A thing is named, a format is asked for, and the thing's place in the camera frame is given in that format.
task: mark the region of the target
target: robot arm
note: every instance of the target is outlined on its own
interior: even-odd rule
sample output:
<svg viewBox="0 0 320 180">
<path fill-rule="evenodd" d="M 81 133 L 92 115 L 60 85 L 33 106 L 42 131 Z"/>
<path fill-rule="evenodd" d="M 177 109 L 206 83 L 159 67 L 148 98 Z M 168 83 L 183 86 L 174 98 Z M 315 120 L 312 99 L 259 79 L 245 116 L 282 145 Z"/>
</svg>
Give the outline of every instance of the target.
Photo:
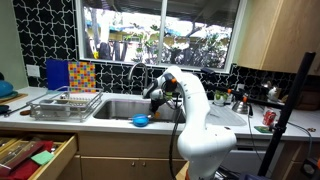
<svg viewBox="0 0 320 180">
<path fill-rule="evenodd" d="M 206 92 L 197 76 L 183 73 L 177 66 L 170 66 L 144 90 L 143 97 L 151 98 L 150 110 L 155 113 L 177 87 L 183 97 L 186 118 L 185 128 L 178 139 L 178 150 L 190 163 L 188 175 L 191 180 L 212 179 L 236 144 L 236 137 L 224 127 L 206 125 L 206 116 L 210 112 Z"/>
</svg>

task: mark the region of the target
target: drawer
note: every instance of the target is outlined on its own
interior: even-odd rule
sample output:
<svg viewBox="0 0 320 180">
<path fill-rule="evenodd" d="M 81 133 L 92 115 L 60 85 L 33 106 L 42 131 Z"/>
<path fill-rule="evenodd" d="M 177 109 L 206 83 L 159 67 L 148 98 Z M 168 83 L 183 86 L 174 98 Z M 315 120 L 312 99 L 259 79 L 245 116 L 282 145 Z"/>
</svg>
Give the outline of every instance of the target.
<svg viewBox="0 0 320 180">
<path fill-rule="evenodd" d="M 170 135 L 134 133 L 79 133 L 79 154 L 82 156 L 168 158 Z M 173 158 L 181 159 L 176 145 Z"/>
<path fill-rule="evenodd" d="M 0 136 L 0 152 L 5 150 L 7 147 L 9 147 L 11 144 L 16 142 L 17 140 L 18 138 Z"/>
<path fill-rule="evenodd" d="M 7 155 L 12 151 L 12 148 L 18 147 L 22 144 L 28 144 L 30 137 L 41 140 L 50 140 L 54 142 L 57 149 L 54 152 L 54 157 L 45 165 L 40 166 L 33 174 L 29 177 L 30 180 L 54 180 L 60 175 L 60 173 L 67 166 L 69 161 L 74 157 L 77 152 L 77 140 L 74 135 L 52 135 L 52 134 L 29 134 L 13 143 L 10 147 L 0 152 L 0 158 Z"/>
<path fill-rule="evenodd" d="M 60 173 L 57 180 L 81 180 L 82 173 L 81 173 L 81 159 L 79 155 L 75 155 L 69 164 L 64 168 L 62 173 Z"/>
</svg>

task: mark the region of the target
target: dish rack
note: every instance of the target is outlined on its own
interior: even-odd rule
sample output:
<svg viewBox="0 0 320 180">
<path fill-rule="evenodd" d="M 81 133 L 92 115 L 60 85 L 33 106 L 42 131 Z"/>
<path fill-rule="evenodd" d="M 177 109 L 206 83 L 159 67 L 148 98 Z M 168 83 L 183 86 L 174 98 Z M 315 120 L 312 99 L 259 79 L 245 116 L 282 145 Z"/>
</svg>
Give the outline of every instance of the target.
<svg viewBox="0 0 320 180">
<path fill-rule="evenodd" d="M 29 102 L 36 120 L 83 122 L 101 103 L 102 89 L 63 86 Z"/>
</svg>

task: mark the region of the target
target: black tile backsplash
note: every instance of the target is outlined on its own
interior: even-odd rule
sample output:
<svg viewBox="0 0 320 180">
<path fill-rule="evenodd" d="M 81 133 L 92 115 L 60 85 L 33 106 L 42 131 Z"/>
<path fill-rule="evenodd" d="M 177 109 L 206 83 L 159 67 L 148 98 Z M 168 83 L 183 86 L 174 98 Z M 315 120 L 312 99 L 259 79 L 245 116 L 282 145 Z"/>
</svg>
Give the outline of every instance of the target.
<svg viewBox="0 0 320 180">
<path fill-rule="evenodd" d="M 39 65 L 40 78 L 28 77 L 30 86 L 47 87 L 47 58 L 77 61 L 78 41 L 76 27 L 76 10 L 73 0 L 13 0 L 19 31 L 21 48 L 25 64 Z M 141 94 L 144 85 L 144 71 L 137 68 L 133 81 L 129 84 L 127 76 L 129 65 L 113 63 L 96 63 L 96 86 L 110 93 Z M 164 68 L 148 69 L 148 83 L 164 72 Z M 199 71 L 196 74 L 212 98 L 212 85 L 235 88 L 237 84 L 246 84 L 245 89 L 254 97 L 265 93 L 260 84 L 272 80 L 287 94 L 294 74 L 258 71 L 236 65 L 231 66 L 230 74 L 217 73 L 210 82 Z"/>
</svg>

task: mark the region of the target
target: red can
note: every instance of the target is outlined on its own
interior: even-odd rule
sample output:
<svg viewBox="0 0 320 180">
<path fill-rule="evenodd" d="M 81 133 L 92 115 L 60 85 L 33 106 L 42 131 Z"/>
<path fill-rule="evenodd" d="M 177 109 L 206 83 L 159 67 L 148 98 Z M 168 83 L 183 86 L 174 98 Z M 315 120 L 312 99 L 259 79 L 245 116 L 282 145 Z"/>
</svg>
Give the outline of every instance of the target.
<svg viewBox="0 0 320 180">
<path fill-rule="evenodd" d="M 269 126 L 273 123 L 274 119 L 276 118 L 277 114 L 271 110 L 268 110 L 264 115 L 262 124 Z"/>
</svg>

